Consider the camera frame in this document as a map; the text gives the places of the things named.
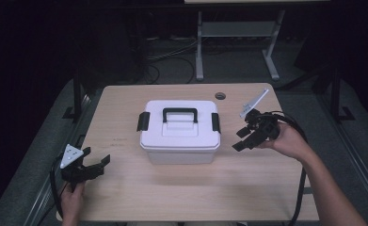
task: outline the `human arm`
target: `human arm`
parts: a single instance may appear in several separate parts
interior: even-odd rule
[[[299,161],[309,177],[318,216],[322,225],[366,225],[322,160],[290,125],[280,123],[280,135],[263,142],[259,148],[271,148]]]
[[[78,183],[72,191],[70,184],[66,185],[61,194],[61,208],[63,210],[62,226],[75,226],[78,224],[81,208],[84,204],[84,183]]]

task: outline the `background table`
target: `background table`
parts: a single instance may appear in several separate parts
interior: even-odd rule
[[[111,154],[104,175],[88,181],[82,220],[192,221],[288,220],[296,206],[301,165],[273,150],[232,145],[245,126],[242,104],[269,92],[257,105],[280,110],[268,84],[119,86],[104,89],[83,148],[85,165]],[[215,94],[223,92],[225,100]],[[210,100],[218,108],[221,146],[212,164],[153,165],[139,145],[137,119],[150,100]],[[312,195],[305,195],[299,220],[318,220]]]

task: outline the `white box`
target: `white box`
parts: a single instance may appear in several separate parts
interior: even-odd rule
[[[211,163],[220,144],[219,116],[211,101],[149,101],[137,131],[153,164]]]

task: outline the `person's left hand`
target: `person's left hand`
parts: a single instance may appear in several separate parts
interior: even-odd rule
[[[75,226],[78,223],[80,211],[84,205],[85,182],[77,184],[72,191],[72,185],[67,184],[61,194],[61,208],[63,210],[63,226]]]

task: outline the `person's right hand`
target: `person's right hand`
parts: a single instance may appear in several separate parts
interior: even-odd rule
[[[301,137],[296,129],[286,123],[279,122],[280,135],[276,139],[269,139],[257,148],[270,148],[286,156],[301,161],[307,153],[312,152],[311,147]]]

